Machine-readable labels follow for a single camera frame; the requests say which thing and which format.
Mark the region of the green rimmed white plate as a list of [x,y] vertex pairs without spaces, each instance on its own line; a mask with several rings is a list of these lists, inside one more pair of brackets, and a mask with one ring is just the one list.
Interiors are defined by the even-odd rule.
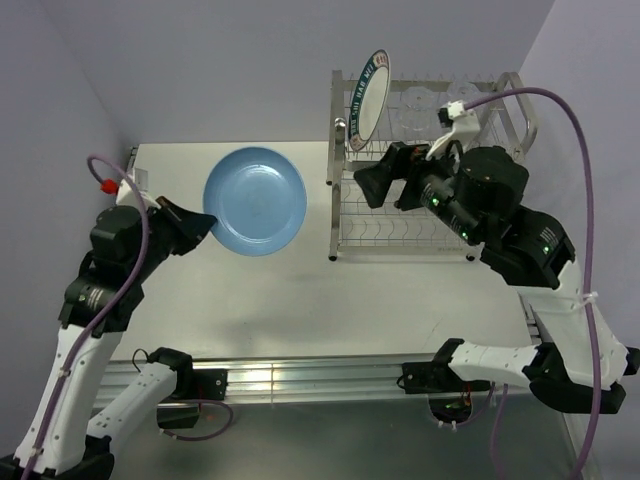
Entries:
[[365,63],[352,89],[347,134],[350,148],[359,152],[369,143],[386,108],[391,66],[386,50],[376,50]]

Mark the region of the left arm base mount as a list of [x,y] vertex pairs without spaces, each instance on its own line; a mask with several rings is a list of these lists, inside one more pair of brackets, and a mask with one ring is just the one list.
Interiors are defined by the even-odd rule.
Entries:
[[199,436],[222,428],[229,418],[220,405],[185,404],[184,399],[225,401],[228,371],[222,368],[195,369],[191,383],[181,394],[166,398],[157,408],[156,420],[161,429],[179,435]]

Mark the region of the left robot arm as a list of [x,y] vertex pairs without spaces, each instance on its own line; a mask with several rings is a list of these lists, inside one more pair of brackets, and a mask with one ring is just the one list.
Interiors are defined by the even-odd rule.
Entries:
[[129,437],[157,405],[191,394],[191,356],[159,348],[103,412],[93,411],[105,369],[144,298],[143,282],[169,256],[196,248],[216,222],[164,197],[144,213],[115,206],[97,217],[92,248],[64,294],[39,408],[19,447],[2,458],[2,478],[108,479]]

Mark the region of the clear glass cup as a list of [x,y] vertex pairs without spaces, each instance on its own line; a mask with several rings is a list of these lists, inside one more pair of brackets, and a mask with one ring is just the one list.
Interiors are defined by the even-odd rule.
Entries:
[[436,93],[424,86],[405,90],[397,112],[399,125],[410,133],[426,133],[433,123],[436,100]]
[[468,81],[452,82],[446,94],[449,102],[462,101],[464,104],[473,102],[483,96],[480,89],[474,83]]

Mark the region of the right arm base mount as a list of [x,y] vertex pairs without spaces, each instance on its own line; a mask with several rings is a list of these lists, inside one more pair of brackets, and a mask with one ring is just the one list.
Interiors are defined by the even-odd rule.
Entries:
[[491,405],[495,384],[461,380],[435,362],[405,362],[396,385],[406,395],[429,397],[429,413],[438,428],[457,431],[474,422]]

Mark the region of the blue plate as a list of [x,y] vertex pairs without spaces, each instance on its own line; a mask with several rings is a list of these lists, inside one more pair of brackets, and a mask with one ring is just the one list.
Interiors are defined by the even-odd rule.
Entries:
[[265,147],[243,147],[223,157],[203,189],[203,212],[217,218],[211,228],[228,250],[266,256],[287,246],[306,215],[307,195],[298,169]]

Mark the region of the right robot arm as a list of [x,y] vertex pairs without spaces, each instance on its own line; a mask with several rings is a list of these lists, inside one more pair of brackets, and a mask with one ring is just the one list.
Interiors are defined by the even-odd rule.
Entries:
[[391,184],[404,182],[399,210],[426,208],[527,302],[542,342],[525,347],[477,345],[453,338],[433,359],[403,371],[409,393],[485,389],[491,383],[530,390],[569,414],[619,411],[621,379],[637,373],[639,352],[609,330],[582,284],[574,246],[551,215],[522,204],[528,170],[500,146],[448,147],[429,157],[423,145],[393,143],[354,180],[369,207],[382,206]]

